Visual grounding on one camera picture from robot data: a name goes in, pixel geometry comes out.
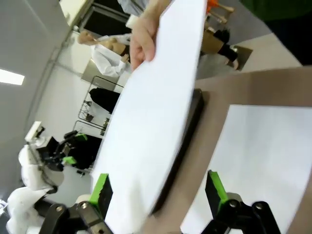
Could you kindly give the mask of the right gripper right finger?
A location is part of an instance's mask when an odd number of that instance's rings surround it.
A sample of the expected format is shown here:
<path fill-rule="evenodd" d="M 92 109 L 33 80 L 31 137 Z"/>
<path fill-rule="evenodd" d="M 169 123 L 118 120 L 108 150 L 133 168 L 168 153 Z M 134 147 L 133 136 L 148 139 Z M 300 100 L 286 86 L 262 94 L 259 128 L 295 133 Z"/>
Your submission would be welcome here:
<path fill-rule="evenodd" d="M 203 230 L 205 234 L 228 234 L 232 229 L 244 234 L 281 233 L 267 202 L 248 206 L 230 199 L 217 172 L 208 171 L 205 193 L 213 216 Z"/>

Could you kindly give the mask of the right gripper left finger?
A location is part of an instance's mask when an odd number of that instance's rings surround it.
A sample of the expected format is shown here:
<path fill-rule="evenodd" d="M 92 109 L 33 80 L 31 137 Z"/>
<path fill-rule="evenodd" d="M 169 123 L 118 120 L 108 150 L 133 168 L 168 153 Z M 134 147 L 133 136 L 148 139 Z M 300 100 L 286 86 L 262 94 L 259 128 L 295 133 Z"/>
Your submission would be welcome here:
<path fill-rule="evenodd" d="M 113 231 L 105 223 L 113 190 L 108 174 L 101 174 L 89 200 L 81 201 L 68 208 L 63 204 L 53 204 L 48 209 L 42 224 L 44 234 L 111 234 Z"/>

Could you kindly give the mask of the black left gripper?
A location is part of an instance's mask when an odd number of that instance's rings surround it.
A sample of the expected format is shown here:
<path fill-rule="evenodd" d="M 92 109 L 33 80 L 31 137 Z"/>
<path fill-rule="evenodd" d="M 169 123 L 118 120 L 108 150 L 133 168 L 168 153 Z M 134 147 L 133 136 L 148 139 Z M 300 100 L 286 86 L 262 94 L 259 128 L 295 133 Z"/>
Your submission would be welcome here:
<path fill-rule="evenodd" d="M 66 145 L 69 145 L 72 140 L 87 141 L 88 138 L 86 134 L 79 133 L 78 131 L 66 133 L 64 135 L 64 140 L 61 142 L 56 141 L 53 136 L 48 138 L 48 155 L 45 158 L 45 164 L 49 169 L 63 169 L 63 164 L 76 163 L 76 160 L 72 156 L 67 156 L 67 154 L 63 152 Z"/>

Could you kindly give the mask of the person's right hand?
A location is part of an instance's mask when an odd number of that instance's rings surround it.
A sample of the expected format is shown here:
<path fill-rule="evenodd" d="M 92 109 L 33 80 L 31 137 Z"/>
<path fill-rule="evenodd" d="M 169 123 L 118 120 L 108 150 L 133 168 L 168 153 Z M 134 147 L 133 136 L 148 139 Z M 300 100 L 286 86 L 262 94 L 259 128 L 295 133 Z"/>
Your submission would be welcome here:
<path fill-rule="evenodd" d="M 153 14 L 143 14 L 136 20 L 130 39 L 130 60 L 133 71 L 143 62 L 152 61 L 155 57 L 158 26 L 159 18 Z"/>

